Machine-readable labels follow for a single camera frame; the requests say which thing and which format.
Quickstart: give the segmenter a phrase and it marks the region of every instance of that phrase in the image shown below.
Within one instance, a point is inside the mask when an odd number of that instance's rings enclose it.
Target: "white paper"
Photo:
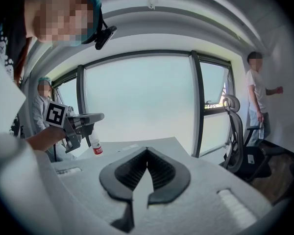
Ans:
[[[0,133],[8,133],[25,95],[11,80],[0,60]]]

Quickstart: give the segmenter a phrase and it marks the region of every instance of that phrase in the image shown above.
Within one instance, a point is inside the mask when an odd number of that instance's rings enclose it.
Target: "man in white t-shirt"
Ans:
[[[263,65],[263,57],[261,53],[252,52],[247,57],[247,62],[250,65],[250,70],[246,74],[246,81],[248,86],[249,95],[249,115],[250,125],[259,126],[263,123],[264,126],[264,139],[270,134],[270,122],[267,109],[267,96],[273,94],[282,94],[283,87],[277,87],[273,90],[266,89],[259,71]],[[259,131],[254,131],[248,146],[258,146],[262,141],[258,138]]]

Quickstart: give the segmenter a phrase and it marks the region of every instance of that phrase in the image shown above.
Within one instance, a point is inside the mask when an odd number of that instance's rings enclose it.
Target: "water bottle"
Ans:
[[[102,154],[102,147],[98,138],[98,135],[96,134],[96,132],[93,129],[93,132],[91,133],[91,135],[89,135],[89,141],[92,144],[92,148],[94,150],[94,153],[96,156],[99,156]]]
[[[258,138],[259,139],[264,139],[264,124],[261,122],[260,123],[260,129],[259,129],[259,134],[258,134]]]

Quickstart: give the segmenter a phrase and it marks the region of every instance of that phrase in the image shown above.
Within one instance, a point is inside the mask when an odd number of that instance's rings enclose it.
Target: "floor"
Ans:
[[[293,163],[294,158],[288,154],[272,157],[269,161],[272,175],[268,178],[254,179],[252,185],[271,203],[274,203],[283,195],[294,179],[289,169],[290,164]]]

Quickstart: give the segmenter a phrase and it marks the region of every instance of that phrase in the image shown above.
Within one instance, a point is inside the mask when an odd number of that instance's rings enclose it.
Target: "office chair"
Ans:
[[[232,138],[230,139],[231,149],[229,155],[225,154],[225,161],[221,164],[228,171],[232,172],[246,182],[255,178],[266,178],[271,175],[268,164],[272,156],[284,153],[284,149],[258,148],[247,146],[252,133],[259,130],[259,126],[248,127],[248,137],[243,142],[243,124],[237,112],[240,109],[239,100],[233,95],[224,95],[223,107],[230,117]]]

